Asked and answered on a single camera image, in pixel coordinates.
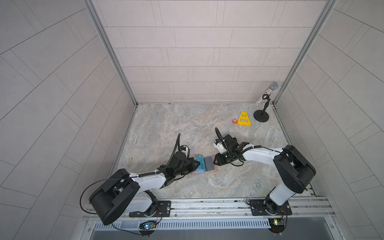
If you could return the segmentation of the teal VIP card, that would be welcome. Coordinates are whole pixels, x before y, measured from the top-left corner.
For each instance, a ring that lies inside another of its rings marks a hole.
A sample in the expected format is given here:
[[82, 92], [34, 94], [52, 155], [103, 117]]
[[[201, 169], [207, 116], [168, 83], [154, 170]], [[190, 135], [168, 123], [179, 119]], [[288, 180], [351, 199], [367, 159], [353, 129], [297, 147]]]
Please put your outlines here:
[[204, 157], [203, 155], [197, 155], [194, 160], [196, 160], [197, 162], [199, 162], [199, 166], [197, 167], [197, 169], [194, 171], [194, 174], [198, 175], [198, 174], [204, 174], [206, 172], [206, 166], [205, 166], [205, 160], [204, 160]]

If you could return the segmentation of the black VIP card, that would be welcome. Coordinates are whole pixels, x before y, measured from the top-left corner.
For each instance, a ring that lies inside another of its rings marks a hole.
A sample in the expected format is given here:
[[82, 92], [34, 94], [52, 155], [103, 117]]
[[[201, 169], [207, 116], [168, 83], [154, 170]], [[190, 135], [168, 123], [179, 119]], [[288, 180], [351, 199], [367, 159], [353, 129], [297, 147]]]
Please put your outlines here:
[[204, 163], [205, 163], [206, 172], [211, 172], [215, 170], [213, 156], [204, 157]]

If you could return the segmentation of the tan leather card holder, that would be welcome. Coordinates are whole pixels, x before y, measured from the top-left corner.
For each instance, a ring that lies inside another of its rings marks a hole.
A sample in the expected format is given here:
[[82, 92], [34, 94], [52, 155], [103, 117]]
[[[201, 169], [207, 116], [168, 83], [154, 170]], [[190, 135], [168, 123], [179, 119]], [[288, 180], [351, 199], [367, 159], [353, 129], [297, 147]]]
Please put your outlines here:
[[214, 156], [197, 155], [194, 157], [194, 160], [200, 163], [198, 168], [193, 172], [194, 175], [218, 172], [218, 166], [214, 165]]

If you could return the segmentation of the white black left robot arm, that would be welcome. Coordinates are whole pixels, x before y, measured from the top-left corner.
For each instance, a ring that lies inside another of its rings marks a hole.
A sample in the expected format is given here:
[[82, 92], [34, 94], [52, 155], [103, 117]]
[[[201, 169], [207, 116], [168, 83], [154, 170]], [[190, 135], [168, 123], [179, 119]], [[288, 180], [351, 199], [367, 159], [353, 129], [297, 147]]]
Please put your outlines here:
[[158, 202], [151, 190], [169, 186], [178, 176], [183, 178], [200, 165], [199, 161], [178, 151], [172, 154], [166, 165], [152, 172], [130, 174], [119, 169], [91, 194], [89, 202], [105, 226], [125, 213], [139, 212], [151, 216]]

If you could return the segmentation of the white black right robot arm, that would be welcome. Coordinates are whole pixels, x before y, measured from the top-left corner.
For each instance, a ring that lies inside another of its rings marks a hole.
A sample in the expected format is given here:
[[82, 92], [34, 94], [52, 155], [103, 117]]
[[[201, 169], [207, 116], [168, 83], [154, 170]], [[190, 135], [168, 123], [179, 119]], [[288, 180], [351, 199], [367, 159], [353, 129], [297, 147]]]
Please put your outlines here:
[[241, 167], [248, 161], [267, 164], [277, 169], [282, 181], [271, 190], [262, 203], [269, 215], [279, 214], [291, 197], [306, 191], [317, 173], [315, 167], [294, 146], [271, 149], [248, 142], [239, 144], [237, 138], [229, 134], [222, 136], [217, 128], [215, 131], [218, 138], [214, 147], [219, 153], [215, 155], [214, 165], [236, 166], [234, 162], [239, 161], [238, 166]]

